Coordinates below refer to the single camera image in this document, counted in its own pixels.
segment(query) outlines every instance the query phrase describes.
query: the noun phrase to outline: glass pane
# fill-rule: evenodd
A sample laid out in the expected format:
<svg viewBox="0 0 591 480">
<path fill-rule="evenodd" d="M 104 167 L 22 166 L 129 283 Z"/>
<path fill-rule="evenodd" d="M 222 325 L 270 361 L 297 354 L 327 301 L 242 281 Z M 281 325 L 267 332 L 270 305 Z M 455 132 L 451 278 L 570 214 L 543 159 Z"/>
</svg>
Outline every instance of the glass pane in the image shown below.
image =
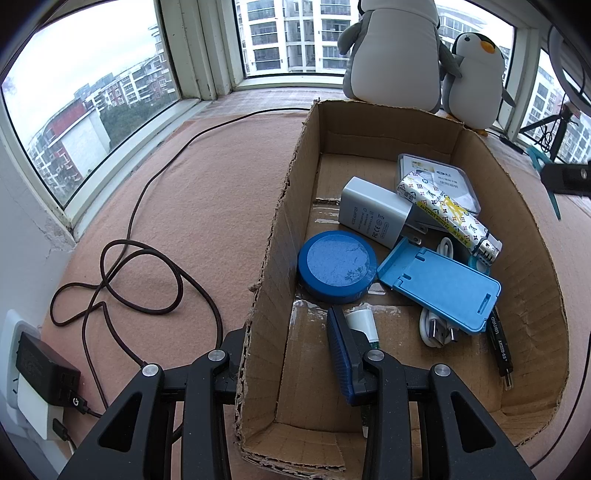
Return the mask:
<svg viewBox="0 0 591 480">
<path fill-rule="evenodd" d="M 320 56 L 320 53 L 324 53 L 324 47 L 336 47 L 340 33 L 359 21 L 357 0 L 320 0 L 316 11 L 311 0 L 234 2 L 246 76 L 345 73 L 345 57 L 323 55 L 317 63 L 314 52 L 319 52 Z M 245 18 L 244 12 L 248 12 L 248 18 Z M 314 30 L 314 22 L 320 26 L 317 31 Z M 270 45 L 277 46 L 279 56 L 272 60 L 259 60 L 256 51 L 261 46 Z"/>
<path fill-rule="evenodd" d="M 113 149 L 178 99 L 162 40 L 152 0 L 116 0 L 45 27 L 17 58 L 2 84 L 8 113 L 62 206 Z"/>
<path fill-rule="evenodd" d="M 577 90 L 580 89 L 580 86 L 569 75 L 566 75 L 566 78 Z M 563 104 L 568 101 L 569 98 L 564 94 L 564 90 L 556 79 L 550 57 L 544 50 L 541 50 L 534 93 L 526 110 L 527 113 L 522 127 L 543 120 L 550 115 L 557 115 L 560 113 Z M 591 147 L 589 141 L 591 137 L 591 118 L 577 110 L 571 120 L 572 122 L 569 123 L 564 140 L 558 150 L 558 159 L 566 163 L 587 163 L 589 148 Z M 539 149 L 548 153 L 557 130 L 558 122 L 552 121 L 543 127 L 526 132 L 525 135 L 520 135 L 520 138 L 529 144 L 538 144 Z"/>
<path fill-rule="evenodd" d="M 503 54 L 505 81 L 511 63 L 513 26 L 466 0 L 435 0 L 435 3 L 439 12 L 439 35 L 445 45 L 451 50 L 456 38 L 466 32 L 486 35 Z"/>
</svg>

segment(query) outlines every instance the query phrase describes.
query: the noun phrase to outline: penguin plush toy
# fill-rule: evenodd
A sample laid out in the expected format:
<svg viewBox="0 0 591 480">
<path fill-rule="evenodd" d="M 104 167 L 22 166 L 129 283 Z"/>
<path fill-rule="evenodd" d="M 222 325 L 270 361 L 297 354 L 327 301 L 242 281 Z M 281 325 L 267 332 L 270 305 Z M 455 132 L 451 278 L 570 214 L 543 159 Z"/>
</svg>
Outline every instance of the penguin plush toy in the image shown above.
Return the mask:
<svg viewBox="0 0 591 480">
<path fill-rule="evenodd" d="M 434 0 L 361 0 L 360 22 L 341 33 L 339 52 L 351 47 L 343 92 L 348 98 L 436 112 L 440 107 L 439 61 L 461 76 L 441 42 Z"/>
<path fill-rule="evenodd" d="M 445 72 L 442 67 L 443 109 L 464 124 L 486 135 L 499 114 L 501 99 L 515 106 L 503 87 L 505 60 L 501 49 L 479 33 L 463 33 L 452 47 L 462 76 Z"/>
</svg>

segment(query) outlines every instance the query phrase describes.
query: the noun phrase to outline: cable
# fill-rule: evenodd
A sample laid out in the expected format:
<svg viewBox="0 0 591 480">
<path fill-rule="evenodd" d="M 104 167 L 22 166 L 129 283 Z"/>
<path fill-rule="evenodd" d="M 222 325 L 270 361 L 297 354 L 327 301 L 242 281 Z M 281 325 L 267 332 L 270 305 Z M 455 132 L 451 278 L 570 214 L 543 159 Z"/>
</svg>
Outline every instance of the cable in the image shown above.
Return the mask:
<svg viewBox="0 0 591 480">
<path fill-rule="evenodd" d="M 98 294 L 100 293 L 100 291 L 103 288 L 106 288 L 108 290 L 108 292 L 114 297 L 116 298 L 120 303 L 128 306 L 129 308 L 136 310 L 138 312 L 142 312 L 142 313 L 147 313 L 150 315 L 164 315 L 167 313 L 172 312 L 181 302 L 182 298 L 183 298 L 183 280 L 182 278 L 184 278 L 185 280 L 187 280 L 202 296 L 203 298 L 207 301 L 210 309 L 213 312 L 213 316 L 215 318 L 215 322 L 216 322 L 216 346 L 215 348 L 220 348 L 220 346 L 222 345 L 222 340 L 223 340 L 223 324 L 222 324 L 222 317 L 219 313 L 219 310 L 217 308 L 217 305 L 215 304 L 215 302 L 213 301 L 213 299 L 209 296 L 209 294 L 206 292 L 206 290 L 193 278 L 191 277 L 188 273 L 186 273 L 182 268 L 180 268 L 176 263 L 174 263 L 172 260 L 169 259 L 169 257 L 167 257 L 166 255 L 164 255 L 162 252 L 156 250 L 155 248 L 147 245 L 147 244 L 143 244 L 141 242 L 136 242 L 131 240 L 131 231 L 132 231 L 132 227 L 134 224 L 134 220 L 135 220 L 135 215 L 137 214 L 139 205 L 142 201 L 142 199 L 144 198 L 144 195 L 146 193 L 146 191 L 148 190 L 149 186 L 151 185 L 151 183 L 157 179 L 163 172 L 165 172 L 169 166 L 171 166 L 181 155 L 182 153 L 187 149 L 187 147 L 193 143 L 196 139 L 198 139 L 199 137 L 201 137 L 202 135 L 218 129 L 220 127 L 225 127 L 226 125 L 230 125 L 233 124 L 235 122 L 238 122 L 240 120 L 244 120 L 246 118 L 249 118 L 253 115 L 259 115 L 261 113 L 269 113 L 269 112 L 282 112 L 282 111 L 294 111 L 294 110 L 298 110 L 298 111 L 305 111 L 308 112 L 310 109 L 309 108 L 299 108 L 299 107 L 286 107 L 286 108 L 269 108 L 269 109 L 264 109 L 264 110 L 258 110 L 256 112 L 251 112 L 248 113 L 246 115 L 242 115 L 240 117 L 234 118 L 232 120 L 228 120 L 226 122 L 223 122 L 221 124 L 217 124 L 214 125 L 213 127 L 210 128 L 206 128 L 205 130 L 200 131 L 199 133 L 195 134 L 194 136 L 192 136 L 180 149 L 179 151 L 174 155 L 174 157 L 171 158 L 171 160 L 164 165 L 164 167 L 162 167 L 160 170 L 158 170 L 145 184 L 144 188 L 142 189 L 142 192 L 139 194 L 138 200 L 135 203 L 134 209 L 131 213 L 131 216 L 129 218 L 129 224 L 127 227 L 127 234 L 125 239 L 119 239 L 119 240 L 114 240 L 110 243 L 108 243 L 100 256 L 100 264 L 99 264 L 99 268 L 100 268 L 100 276 L 102 281 L 99 284 L 92 284 L 92 283 L 83 283 L 83 282 L 70 282 L 67 283 L 65 285 L 62 285 L 60 288 L 57 289 L 56 293 L 54 294 L 53 298 L 51 299 L 51 303 L 50 303 L 50 307 L 49 307 L 49 315 L 51 317 L 51 321 L 52 323 L 57 326 L 57 327 L 65 327 L 67 325 L 70 325 L 71 323 L 76 322 L 79 319 L 83 319 L 82 320 L 82 346 L 84 349 L 84 353 L 86 356 L 86 361 L 88 363 L 88 366 L 90 368 L 90 373 L 92 374 L 93 379 L 95 380 L 95 384 L 96 384 L 96 388 L 99 392 L 100 395 L 100 399 L 101 402 L 105 408 L 105 410 L 109 407 L 109 403 L 106 399 L 106 395 L 105 392 L 102 388 L 102 385 L 100 384 L 100 380 L 98 377 L 98 374 L 96 373 L 95 370 L 95 366 L 92 362 L 92 359 L 90 358 L 90 352 L 88 350 L 88 344 L 86 342 L 86 326 L 88 324 L 88 318 L 91 314 L 91 312 L 94 312 L 97 309 L 102 309 L 103 312 L 103 316 L 105 318 L 105 323 L 107 324 L 107 327 L 109 329 L 109 332 L 111 333 L 111 336 L 113 337 L 113 339 L 115 340 L 115 342 L 117 342 L 117 344 L 119 345 L 119 347 L 135 362 L 139 365 L 140 368 L 142 368 L 143 366 L 146 365 L 146 362 L 144 362 L 140 357 L 138 357 L 138 355 L 136 355 L 135 352 L 133 352 L 128 346 L 127 344 L 121 339 L 121 337 L 117 334 L 117 331 L 115 330 L 115 327 L 113 326 L 113 323 L 111 321 L 111 317 L 109 315 L 109 309 L 107 307 L 107 304 L 104 301 L 100 301 L 98 303 L 95 304 L 95 300 L 98 296 Z M 105 272 L 105 257 L 106 257 L 106 253 L 114 246 L 116 245 L 123 245 L 123 249 L 121 251 L 121 253 L 119 254 L 119 256 L 117 257 L 117 259 L 115 260 L 115 262 L 111 265 L 110 269 Z M 129 246 L 132 247 L 137 247 L 139 248 L 139 250 L 136 250 L 132 253 L 130 253 L 129 255 L 125 256 L 127 249 Z M 142 307 L 140 305 L 137 305 L 133 302 L 130 302 L 129 300 L 126 300 L 125 298 L 123 298 L 122 296 L 120 296 L 114 289 L 113 287 L 111 287 L 111 281 L 113 280 L 113 278 L 117 275 L 117 273 L 121 270 L 121 268 L 128 263 L 130 260 L 139 257 L 141 255 L 151 255 L 153 257 L 157 257 L 160 260 L 162 260 L 172 271 L 174 278 L 177 282 L 177 296 L 174 299 L 174 301 L 166 308 L 163 309 L 149 309 L 146 307 Z M 58 322 L 56 320 L 56 318 L 54 317 L 53 314 L 53 309 L 54 309 L 54 305 L 55 302 L 58 298 L 58 296 L 65 290 L 69 289 L 69 288 L 73 288 L 73 287 L 80 287 L 80 288 L 88 288 L 89 290 L 94 290 L 94 293 L 92 295 L 92 298 L 90 299 L 90 302 L 88 304 L 88 307 L 86 308 L 85 311 L 83 312 L 78 312 L 77 314 L 75 314 L 74 316 L 70 317 L 67 320 L 64 320 L 62 322 Z M 96 418 L 100 418 L 101 415 L 91 409 L 89 409 L 89 411 L 87 412 L 90 415 L 92 415 L 93 417 Z M 178 438 L 180 438 L 180 436 L 182 435 L 182 424 L 179 428 L 177 428 L 175 430 L 175 432 L 173 433 L 173 436 L 177 435 Z"/>
<path fill-rule="evenodd" d="M 74 455 L 74 452 L 76 451 L 76 444 L 74 443 L 74 440 L 72 440 L 72 437 L 70 437 L 68 429 L 64 427 L 64 424 L 58 419 L 53 419 L 51 428 L 59 438 L 61 438 L 64 442 L 67 442 L 68 446 L 70 447 L 70 453 Z"/>
<path fill-rule="evenodd" d="M 453 259 L 453 244 L 449 237 L 444 237 L 439 245 L 437 246 L 437 253 L 443 255 L 447 258 Z M 435 320 L 437 323 L 445 324 L 447 329 L 447 335 L 445 337 L 444 343 L 441 344 L 438 341 L 434 341 L 429 338 L 429 322 L 431 320 Z M 432 348 L 441 348 L 443 345 L 447 345 L 449 342 L 452 341 L 452 336 L 449 332 L 450 328 L 454 328 L 450 325 L 446 320 L 443 320 L 439 315 L 436 313 L 431 312 L 429 309 L 423 307 L 421 310 L 421 316 L 418 320 L 418 331 L 421 335 L 421 340 L 427 346 Z"/>
<path fill-rule="evenodd" d="M 562 111 L 562 107 L 564 106 L 565 98 L 566 98 L 566 93 L 562 96 L 562 101 L 560 102 L 560 109 L 558 110 L 559 112 Z M 550 151 L 550 148 L 552 147 L 552 141 L 554 139 L 554 130 L 556 128 L 557 121 L 558 120 L 554 120 L 554 122 L 552 122 L 552 128 L 550 128 L 550 129 L 548 129 L 548 125 L 542 125 L 541 127 L 538 127 L 542 132 L 542 134 L 539 138 L 536 138 L 533 135 L 529 135 L 527 133 L 523 133 L 522 135 L 525 135 L 530 140 L 533 140 L 534 146 L 539 145 L 542 152 L 548 153 Z"/>
</svg>

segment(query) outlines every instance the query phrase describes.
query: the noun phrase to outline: teal clip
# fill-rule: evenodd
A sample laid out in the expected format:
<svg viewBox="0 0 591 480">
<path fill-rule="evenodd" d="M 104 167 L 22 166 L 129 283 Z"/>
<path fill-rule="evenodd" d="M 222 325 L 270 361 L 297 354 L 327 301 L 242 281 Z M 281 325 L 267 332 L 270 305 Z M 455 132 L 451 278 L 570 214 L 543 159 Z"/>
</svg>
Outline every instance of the teal clip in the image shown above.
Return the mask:
<svg viewBox="0 0 591 480">
<path fill-rule="evenodd" d="M 544 168 L 544 165 L 546 165 L 548 163 L 554 163 L 545 154 L 543 154 L 541 151 L 539 151 L 535 147 L 529 147 L 525 151 L 530 156 L 531 163 L 538 173 L 540 173 L 542 171 L 542 168 Z M 560 210 L 558 209 L 558 203 L 556 202 L 556 196 L 554 195 L 553 192 L 549 191 L 548 189 L 546 189 L 546 192 L 548 192 L 548 197 L 550 198 L 550 203 L 552 204 L 552 207 L 554 207 L 554 213 L 556 214 L 556 218 L 558 220 L 560 220 Z"/>
</svg>

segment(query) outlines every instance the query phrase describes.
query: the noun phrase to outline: apartment building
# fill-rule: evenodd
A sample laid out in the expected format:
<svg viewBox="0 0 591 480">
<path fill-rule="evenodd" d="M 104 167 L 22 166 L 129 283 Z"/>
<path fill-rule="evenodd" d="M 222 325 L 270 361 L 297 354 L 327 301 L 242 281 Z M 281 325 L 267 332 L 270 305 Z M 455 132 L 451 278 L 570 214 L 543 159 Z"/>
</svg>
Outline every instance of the apartment building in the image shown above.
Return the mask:
<svg viewBox="0 0 591 480">
<path fill-rule="evenodd" d="M 109 152 L 110 139 L 94 106 L 76 98 L 55 113 L 26 150 L 62 204 Z"/>
<path fill-rule="evenodd" d="M 550 63 L 547 53 L 542 52 L 542 57 L 547 59 L 544 64 Z M 526 110 L 524 125 L 533 124 L 538 120 L 559 113 L 563 96 L 564 91 L 558 84 L 554 72 L 538 66 L 534 90 Z M 566 129 L 564 140 L 558 150 L 558 157 L 567 163 L 587 163 L 591 158 L 591 119 L 581 114 L 580 118 L 573 117 L 573 120 Z M 553 139 L 558 129 L 558 122 L 548 125 L 547 128 L 548 130 L 551 129 Z M 541 128 L 537 128 L 533 135 L 532 132 L 529 132 L 536 139 L 539 139 L 543 133 L 544 131 Z"/>
<path fill-rule="evenodd" d="M 236 0 L 248 75 L 344 74 L 337 40 L 359 21 L 356 0 Z"/>
<path fill-rule="evenodd" d="M 176 89 L 158 25 L 150 27 L 150 33 L 155 42 L 156 55 L 132 66 L 116 77 L 111 74 L 111 81 L 88 94 L 86 102 L 92 102 L 99 111 L 102 111 L 105 108 L 123 104 L 133 105 L 137 102 L 152 101 L 175 94 Z"/>
</svg>

